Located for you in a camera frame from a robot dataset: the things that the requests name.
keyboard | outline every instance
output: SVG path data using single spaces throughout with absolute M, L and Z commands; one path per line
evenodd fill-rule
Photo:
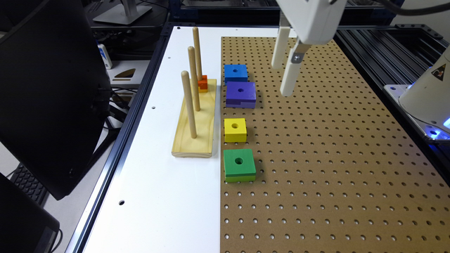
M 11 181 L 38 205 L 43 205 L 49 192 L 23 164 L 18 165 Z

stacked blocks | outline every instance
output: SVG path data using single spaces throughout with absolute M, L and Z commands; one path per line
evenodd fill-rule
M 245 119 L 225 119 L 225 142 L 246 142 L 247 128 Z
M 256 167 L 251 149 L 224 150 L 225 181 L 246 182 L 256 179 Z
M 226 104 L 228 108 L 255 108 L 256 88 L 254 82 L 228 82 Z
M 246 65 L 225 65 L 225 86 L 228 82 L 246 82 L 248 73 Z
M 202 75 L 202 81 L 198 81 L 198 92 L 208 92 L 208 76 Z

blue light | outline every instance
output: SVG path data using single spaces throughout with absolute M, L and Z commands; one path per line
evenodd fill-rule
M 448 119 L 444 122 L 444 127 L 450 129 L 450 118 L 448 118 Z
M 438 135 L 441 134 L 441 131 L 431 131 L 431 136 L 430 138 L 436 139 L 436 137 L 438 137 Z

green block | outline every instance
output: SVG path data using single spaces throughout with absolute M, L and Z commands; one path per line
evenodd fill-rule
M 224 167 L 225 179 L 237 176 L 253 176 L 251 181 L 255 179 L 256 167 L 251 149 L 224 150 Z
M 235 183 L 235 182 L 249 182 L 254 181 L 256 176 L 229 176 L 225 177 L 225 182 Z

white table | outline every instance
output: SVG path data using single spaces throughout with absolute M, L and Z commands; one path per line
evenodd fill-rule
M 222 37 L 276 37 L 278 30 L 199 31 L 203 73 L 220 85 Z M 193 46 L 192 27 L 175 27 L 125 163 L 117 168 L 85 252 L 219 251 L 220 107 L 216 106 L 211 158 L 171 155 L 183 100 L 180 73 L 189 71 L 188 46 Z

